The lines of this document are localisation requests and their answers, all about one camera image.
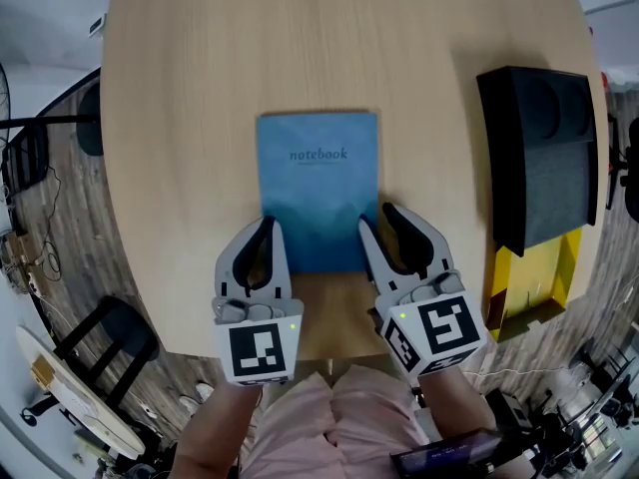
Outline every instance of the black speaker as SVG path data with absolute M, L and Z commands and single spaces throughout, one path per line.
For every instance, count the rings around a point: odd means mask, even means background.
M 522 256 L 597 213 L 597 135 L 588 78 L 504 67 L 477 77 L 488 134 L 493 236 Z

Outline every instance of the pink pants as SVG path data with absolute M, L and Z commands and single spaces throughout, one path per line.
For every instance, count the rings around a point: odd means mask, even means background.
M 331 389 L 314 373 L 265 413 L 242 478 L 394 478 L 390 454 L 427 443 L 408 386 L 353 365 Z

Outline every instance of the yellow box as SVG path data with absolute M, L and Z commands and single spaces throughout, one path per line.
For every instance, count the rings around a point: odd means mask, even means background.
M 528 331 L 566 309 L 579 256 L 581 228 L 540 243 L 519 257 L 502 246 L 495 257 L 486 326 L 497 342 Z

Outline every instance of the shoe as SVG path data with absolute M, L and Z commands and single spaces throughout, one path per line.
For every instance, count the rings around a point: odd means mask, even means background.
M 193 397 L 188 397 L 186 395 L 180 396 L 180 404 L 182 404 L 182 406 L 187 409 L 189 415 L 191 415 L 192 417 L 200 408 L 200 403 L 198 401 L 196 401 Z
M 198 394 L 200 394 L 200 399 L 202 399 L 202 402 L 204 403 L 207 399 L 209 399 L 211 394 L 213 394 L 214 388 L 208 383 L 200 382 L 196 385 L 196 390 L 198 391 Z

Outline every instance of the notebook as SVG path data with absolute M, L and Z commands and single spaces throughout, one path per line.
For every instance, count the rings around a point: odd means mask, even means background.
M 258 118 L 265 216 L 282 225 L 291 272 L 362 271 L 359 215 L 377 223 L 377 115 Z

